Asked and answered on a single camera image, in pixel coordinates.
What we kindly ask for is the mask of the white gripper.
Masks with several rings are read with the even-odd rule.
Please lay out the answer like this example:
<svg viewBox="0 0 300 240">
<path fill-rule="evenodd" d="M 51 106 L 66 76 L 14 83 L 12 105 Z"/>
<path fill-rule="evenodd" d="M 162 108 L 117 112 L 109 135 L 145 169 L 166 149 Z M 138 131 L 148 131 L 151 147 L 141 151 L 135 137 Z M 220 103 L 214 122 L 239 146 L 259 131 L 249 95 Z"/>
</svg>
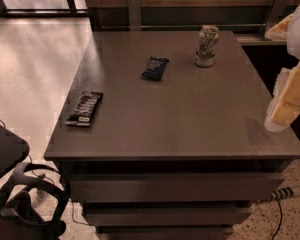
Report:
<svg viewBox="0 0 300 240">
<path fill-rule="evenodd" d="M 269 28 L 265 38 L 286 40 L 294 14 L 290 14 Z M 288 128 L 300 115 L 300 61 L 293 69 L 283 67 L 277 76 L 273 99 L 269 103 L 264 126 L 272 132 Z"/>
</svg>

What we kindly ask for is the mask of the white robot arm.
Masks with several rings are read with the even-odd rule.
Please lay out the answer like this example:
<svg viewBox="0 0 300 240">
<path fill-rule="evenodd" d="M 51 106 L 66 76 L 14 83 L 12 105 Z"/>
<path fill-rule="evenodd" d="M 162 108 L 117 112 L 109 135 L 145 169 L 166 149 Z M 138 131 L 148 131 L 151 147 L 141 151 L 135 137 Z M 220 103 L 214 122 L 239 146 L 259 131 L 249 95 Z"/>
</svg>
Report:
<svg viewBox="0 0 300 240">
<path fill-rule="evenodd" d="M 288 54 L 299 60 L 292 69 L 281 69 L 266 112 L 264 127 L 268 131 L 280 132 L 288 128 L 300 115 L 300 5 L 292 14 L 272 27 L 266 36 L 285 37 Z"/>
</svg>

